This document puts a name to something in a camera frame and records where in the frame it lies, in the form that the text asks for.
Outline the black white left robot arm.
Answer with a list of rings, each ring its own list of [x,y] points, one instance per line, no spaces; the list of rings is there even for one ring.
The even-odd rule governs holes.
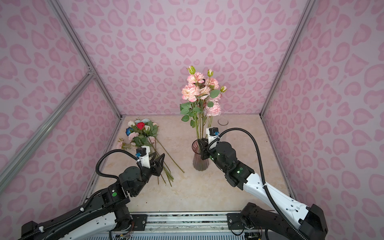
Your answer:
[[[111,154],[123,153],[137,164],[127,168],[119,176],[104,174],[101,163]],[[22,240],[83,240],[102,232],[132,231],[135,221],[127,204],[139,195],[152,176],[163,171],[165,154],[148,154],[139,148],[133,155],[115,149],[104,154],[96,165],[100,177],[112,178],[116,182],[93,193],[81,206],[43,223],[30,221],[22,226]]]

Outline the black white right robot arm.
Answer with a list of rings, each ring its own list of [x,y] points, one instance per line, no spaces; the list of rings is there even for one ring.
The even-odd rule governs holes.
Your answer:
[[[252,168],[238,160],[231,144],[219,142],[209,146],[208,139],[199,139],[200,154],[224,173],[227,182],[261,200],[272,211],[248,203],[240,213],[240,222],[246,229],[262,228],[289,240],[324,240],[328,233],[324,211],[317,205],[310,207],[296,201],[263,181]]]

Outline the clear frosted glass vase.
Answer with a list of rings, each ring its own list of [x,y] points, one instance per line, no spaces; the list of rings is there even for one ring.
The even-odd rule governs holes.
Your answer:
[[[218,119],[218,128],[220,131],[225,131],[229,127],[229,121],[226,118]]]

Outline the pink rosebud spray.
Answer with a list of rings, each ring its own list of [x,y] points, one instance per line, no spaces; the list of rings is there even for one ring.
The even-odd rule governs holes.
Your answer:
[[[207,76],[203,76],[201,73],[196,73],[196,77],[199,78],[197,86],[200,89],[198,95],[197,107],[198,112],[198,139],[205,138],[205,128],[207,126],[207,117],[205,116],[205,103],[208,98],[210,91],[213,89],[219,89],[219,82],[213,77],[213,70],[208,70]]]

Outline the pale pink carnation spray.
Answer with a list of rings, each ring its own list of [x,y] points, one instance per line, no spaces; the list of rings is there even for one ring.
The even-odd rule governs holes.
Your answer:
[[[127,139],[120,138],[118,140],[117,149],[129,150],[131,148],[139,148],[143,146],[155,147],[156,138],[153,136],[146,136],[136,132],[131,133]]]

